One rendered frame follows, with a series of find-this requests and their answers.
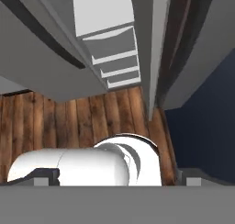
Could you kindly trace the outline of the grey fridge door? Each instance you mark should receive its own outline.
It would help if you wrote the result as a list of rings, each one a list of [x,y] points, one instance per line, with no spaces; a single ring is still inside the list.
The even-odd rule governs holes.
[[[106,93],[89,50],[76,37],[73,0],[20,1],[85,68],[56,54],[0,2],[0,76],[56,102]]]

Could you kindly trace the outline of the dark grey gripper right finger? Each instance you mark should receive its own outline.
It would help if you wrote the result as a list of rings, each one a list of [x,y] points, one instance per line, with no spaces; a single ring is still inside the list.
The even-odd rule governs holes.
[[[177,185],[184,186],[233,186],[229,183],[212,177],[198,168],[180,168],[177,170],[176,182]]]

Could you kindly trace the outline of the grey fridge body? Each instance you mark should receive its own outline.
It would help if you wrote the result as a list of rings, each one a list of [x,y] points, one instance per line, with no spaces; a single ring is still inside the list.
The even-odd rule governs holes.
[[[170,0],[73,0],[75,34],[96,59],[136,50],[137,55],[94,65],[104,73],[139,66],[138,71],[102,78],[110,83],[140,77],[148,116],[154,109],[162,45]],[[133,26],[112,38],[82,40],[96,34]],[[130,84],[117,88],[137,85]]]

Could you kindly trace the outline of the white fridge shelf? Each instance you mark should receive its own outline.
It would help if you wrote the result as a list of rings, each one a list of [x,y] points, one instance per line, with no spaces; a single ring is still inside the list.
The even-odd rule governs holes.
[[[87,38],[82,38],[82,40],[92,40],[92,39],[107,39],[107,38],[112,38],[115,37],[117,35],[122,34],[123,32],[132,29],[133,26],[128,26],[125,28],[119,28],[119,29],[115,29],[112,31],[108,31],[108,32],[104,32],[104,33],[100,33],[100,34],[96,34]]]
[[[110,76],[115,76],[115,75],[119,75],[119,74],[122,74],[122,73],[130,73],[130,72],[134,72],[134,71],[138,71],[138,70],[139,70],[139,66],[128,67],[128,68],[125,68],[125,69],[120,69],[120,70],[112,71],[112,72],[108,72],[108,73],[104,73],[101,70],[101,77],[102,78],[107,78],[107,77],[110,77]]]
[[[140,77],[131,78],[128,80],[123,80],[123,81],[114,82],[114,83],[110,83],[107,80],[107,87],[108,87],[108,89],[112,89],[112,88],[117,88],[117,87],[121,87],[121,86],[125,86],[125,85],[137,84],[137,83],[140,83],[140,81],[141,81]]]
[[[110,56],[106,56],[106,57],[98,58],[98,59],[92,56],[92,64],[97,65],[100,63],[104,63],[104,62],[112,62],[114,60],[123,59],[123,58],[130,57],[130,56],[137,55],[137,54],[138,52],[136,50],[131,50],[131,51],[126,51],[126,52],[122,52],[122,53],[118,53],[115,55],[110,55]]]

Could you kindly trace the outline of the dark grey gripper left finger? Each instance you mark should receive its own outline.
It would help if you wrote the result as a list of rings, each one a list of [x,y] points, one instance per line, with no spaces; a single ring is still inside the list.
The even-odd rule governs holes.
[[[59,186],[58,168],[36,168],[24,177],[9,181],[7,185]]]

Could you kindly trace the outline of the white rounded object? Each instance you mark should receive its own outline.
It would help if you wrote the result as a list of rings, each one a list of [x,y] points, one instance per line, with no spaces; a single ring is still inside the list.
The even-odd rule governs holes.
[[[160,155],[151,140],[120,133],[89,148],[44,148],[17,156],[7,182],[54,169],[61,186],[161,186]]]

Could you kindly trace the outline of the grey cabinet side panel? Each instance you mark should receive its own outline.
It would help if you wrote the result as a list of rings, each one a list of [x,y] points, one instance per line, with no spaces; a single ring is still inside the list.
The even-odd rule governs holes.
[[[235,0],[212,0],[196,44],[162,108],[181,107],[234,48]]]

